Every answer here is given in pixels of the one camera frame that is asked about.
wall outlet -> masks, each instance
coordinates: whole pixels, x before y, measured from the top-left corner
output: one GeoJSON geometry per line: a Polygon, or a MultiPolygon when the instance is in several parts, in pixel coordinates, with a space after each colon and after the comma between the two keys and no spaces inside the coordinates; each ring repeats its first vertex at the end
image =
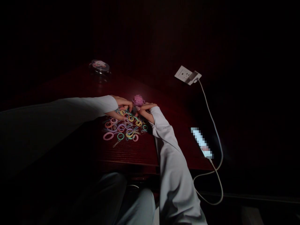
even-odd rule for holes
{"type": "Polygon", "coordinates": [[[175,77],[179,80],[187,83],[188,85],[191,85],[192,83],[197,82],[198,79],[200,79],[202,75],[199,74],[197,71],[194,71],[193,73],[189,71],[184,66],[181,66],[177,73],[175,74],[175,77]]]}
{"type": "Polygon", "coordinates": [[[184,66],[181,66],[177,73],[175,74],[175,77],[178,78],[179,80],[186,82],[188,77],[192,74],[191,71],[189,71],[187,68],[184,66]]]}

person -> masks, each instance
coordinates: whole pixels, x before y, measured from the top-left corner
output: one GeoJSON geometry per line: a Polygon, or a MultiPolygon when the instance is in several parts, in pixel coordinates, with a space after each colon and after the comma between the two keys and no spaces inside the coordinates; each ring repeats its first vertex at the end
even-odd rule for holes
{"type": "MultiPolygon", "coordinates": [[[[5,173],[12,177],[57,145],[84,122],[109,115],[126,117],[133,104],[122,97],[65,98],[46,104],[0,112],[1,148],[5,173]]],[[[207,224],[185,157],[172,126],[154,103],[137,107],[151,124],[160,164],[159,212],[161,224],[207,224]]],[[[66,224],[152,224],[155,203],[149,189],[124,195],[126,180],[119,173],[105,174],[77,200],[66,224]]]]}

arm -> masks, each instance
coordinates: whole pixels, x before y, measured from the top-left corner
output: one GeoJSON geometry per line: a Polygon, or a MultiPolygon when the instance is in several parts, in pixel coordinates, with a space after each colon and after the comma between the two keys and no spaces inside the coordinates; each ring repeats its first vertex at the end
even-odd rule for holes
{"type": "Polygon", "coordinates": [[[150,122],[160,158],[160,219],[163,224],[207,224],[193,179],[172,126],[158,106],[142,106],[139,113],[150,122]],[[144,109],[150,109],[152,115],[144,109]]]}
{"type": "Polygon", "coordinates": [[[124,100],[110,95],[75,97],[0,112],[1,156],[6,175],[14,176],[84,122],[104,114],[123,119],[115,110],[125,105],[124,100]]]}

phone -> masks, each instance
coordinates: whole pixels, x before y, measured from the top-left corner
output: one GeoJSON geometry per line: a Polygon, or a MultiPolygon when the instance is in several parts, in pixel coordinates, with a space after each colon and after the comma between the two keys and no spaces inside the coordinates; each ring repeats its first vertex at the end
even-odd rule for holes
{"type": "Polygon", "coordinates": [[[191,127],[191,133],[193,134],[194,138],[196,139],[199,147],[206,158],[213,159],[213,152],[208,147],[208,144],[204,140],[203,135],[198,127],[191,127]]]}

pile of hair ties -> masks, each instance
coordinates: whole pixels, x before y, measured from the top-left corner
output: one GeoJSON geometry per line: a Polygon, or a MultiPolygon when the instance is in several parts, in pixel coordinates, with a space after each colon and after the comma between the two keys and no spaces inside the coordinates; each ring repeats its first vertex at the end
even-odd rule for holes
{"type": "Polygon", "coordinates": [[[117,120],[113,117],[107,117],[107,120],[103,121],[105,127],[102,131],[106,132],[103,136],[105,141],[117,137],[115,147],[122,140],[138,141],[138,137],[145,134],[148,131],[148,121],[146,119],[139,119],[127,110],[116,110],[116,112],[122,116],[125,116],[127,120],[117,120]]]}

